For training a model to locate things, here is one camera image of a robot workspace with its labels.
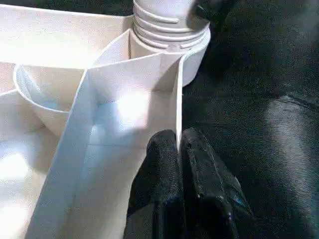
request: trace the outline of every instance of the black leather seat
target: black leather seat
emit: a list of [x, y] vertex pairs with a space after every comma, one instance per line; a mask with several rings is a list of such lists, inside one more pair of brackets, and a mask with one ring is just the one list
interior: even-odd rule
[[318, 10], [237, 3], [183, 90], [183, 127], [237, 176], [263, 238], [319, 238]]

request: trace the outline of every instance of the divider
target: divider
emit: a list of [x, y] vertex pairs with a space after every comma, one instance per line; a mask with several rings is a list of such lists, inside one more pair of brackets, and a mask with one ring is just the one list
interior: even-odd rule
[[85, 74], [77, 90], [66, 128], [55, 152], [26, 239], [60, 239], [67, 222], [97, 107]]

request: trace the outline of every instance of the compartment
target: compartment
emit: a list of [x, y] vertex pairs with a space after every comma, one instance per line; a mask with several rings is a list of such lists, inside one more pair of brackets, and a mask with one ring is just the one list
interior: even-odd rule
[[71, 109], [83, 70], [18, 65], [15, 87], [35, 114], [60, 136]]
[[134, 32], [128, 29], [103, 49], [93, 65], [101, 66], [122, 62], [155, 53], [154, 50], [141, 44]]
[[24, 238], [57, 143], [17, 90], [0, 95], [0, 238]]
[[26, 238], [122, 236], [149, 138], [162, 129], [180, 135], [182, 81], [175, 77], [170, 89], [159, 87], [162, 57], [119, 64], [117, 77], [114, 65], [85, 73]]
[[52, 11], [0, 4], [0, 62], [85, 69], [132, 16]]

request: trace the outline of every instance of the black fabric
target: black fabric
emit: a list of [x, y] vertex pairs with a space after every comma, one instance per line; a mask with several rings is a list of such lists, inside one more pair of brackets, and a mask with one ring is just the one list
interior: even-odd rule
[[[132, 13], [131, 0], [0, 2]], [[183, 127], [237, 176], [262, 238], [319, 238], [318, 11], [317, 0], [238, 1], [183, 89]]]
[[[132, 183], [127, 223], [126, 239], [185, 238], [181, 162], [171, 130], [156, 133], [148, 143], [146, 158]], [[141, 235], [139, 230], [146, 228], [148, 232]]]
[[190, 128], [183, 132], [180, 148], [191, 238], [255, 238], [254, 217], [240, 185], [207, 139]]

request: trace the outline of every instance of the white plastic tray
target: white plastic tray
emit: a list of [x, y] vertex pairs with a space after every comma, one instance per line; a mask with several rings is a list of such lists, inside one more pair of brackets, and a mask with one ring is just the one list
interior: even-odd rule
[[120, 238], [149, 138], [173, 129], [179, 144], [209, 30], [165, 52], [132, 16], [0, 5], [0, 18], [0, 238]]

